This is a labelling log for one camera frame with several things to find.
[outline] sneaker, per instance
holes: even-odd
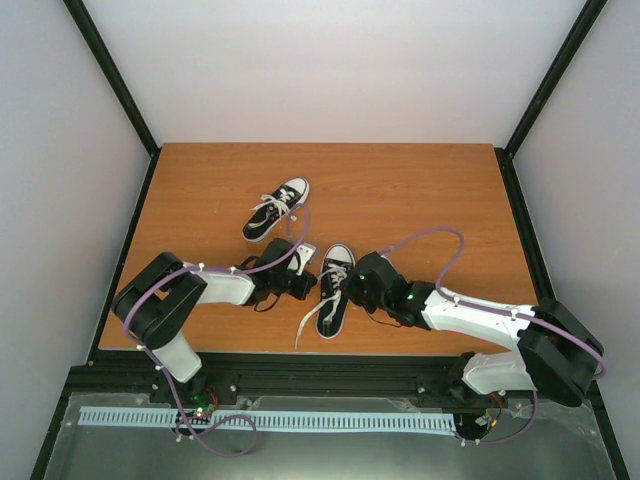
[[[318,276],[321,280],[320,292],[322,299],[300,321],[296,334],[295,348],[309,318],[318,312],[316,329],[318,334],[326,339],[337,337],[344,325],[344,316],[349,299],[342,295],[340,284],[347,278],[349,270],[355,266],[353,253],[344,245],[333,245],[327,250],[322,260],[322,272]]]
[[[262,203],[251,209],[256,213],[242,229],[242,236],[250,242],[259,242],[293,207],[304,203],[308,195],[309,182],[300,177],[283,183],[271,195],[262,195]]]

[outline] black and white sneaker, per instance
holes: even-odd
[[[308,195],[309,182],[300,177],[283,183],[271,195],[262,195],[262,203],[251,209],[256,213],[242,229],[242,236],[250,242],[259,242],[293,207],[304,203]]]
[[[295,348],[298,348],[298,340],[309,318],[318,312],[316,330],[326,339],[337,337],[344,325],[344,316],[349,299],[342,295],[340,284],[347,278],[347,273],[356,264],[351,250],[344,245],[333,245],[327,250],[322,260],[322,272],[318,276],[321,280],[320,291],[322,299],[300,321],[296,334]]]

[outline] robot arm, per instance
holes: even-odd
[[[391,263],[373,252],[362,257],[342,283],[343,292],[369,313],[382,309],[400,325],[464,333],[509,352],[463,354],[450,372],[448,392],[463,403],[500,390],[538,390],[567,406],[579,406],[597,361],[563,337],[521,318],[524,313],[560,327],[600,354],[602,346],[559,302],[539,306],[503,305],[473,299],[429,282],[407,282]],[[493,311],[511,312],[511,317]]]
[[[283,261],[260,272],[243,274],[265,266],[285,255],[293,245],[281,238],[274,239],[259,257],[249,257],[235,272],[201,269],[181,275],[167,283],[161,292],[152,295],[136,311],[130,323],[131,332],[160,360],[179,382],[189,382],[202,367],[182,333],[182,326],[191,310],[204,303],[230,303],[254,306],[269,295],[289,294],[304,300],[317,283],[316,277],[305,271],[315,255],[315,247],[300,245],[289,261]],[[183,264],[172,253],[158,255],[115,297],[112,310],[124,321],[142,294],[167,275],[180,270]]]

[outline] table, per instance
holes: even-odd
[[[318,248],[310,269],[334,243],[356,258],[428,227],[451,226],[466,250],[445,278],[459,293],[505,303],[533,304],[533,285],[491,145],[476,144],[165,144],[158,160],[119,282],[126,285],[153,258],[173,252],[209,266],[238,264],[262,252],[281,222],[261,243],[242,238],[249,209],[260,195],[303,176],[310,182],[312,224],[307,242]],[[294,236],[304,216],[294,222]],[[422,237],[391,254],[408,280],[435,281],[457,248],[457,238]],[[201,305],[184,327],[200,351],[293,352],[300,319],[318,301],[283,296],[266,313],[249,307]],[[391,321],[383,312],[374,317]],[[325,340],[309,321],[300,353],[457,355],[494,353],[496,345],[452,332],[392,328],[348,307],[340,336]],[[131,349],[122,323],[110,314],[100,349]]]

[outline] shoe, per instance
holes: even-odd
[[[304,178],[293,178],[280,185],[271,195],[262,195],[251,210],[256,213],[242,229],[242,236],[249,242],[259,242],[266,237],[282,217],[309,195],[309,182]]]
[[[322,338],[337,337],[344,325],[344,316],[349,299],[342,295],[340,284],[347,278],[349,270],[356,264],[351,250],[344,245],[333,245],[327,250],[322,260],[322,271],[318,276],[321,280],[320,303],[313,307],[300,321],[296,333],[295,348],[298,348],[298,340],[304,330],[307,321],[318,312],[316,329]]]

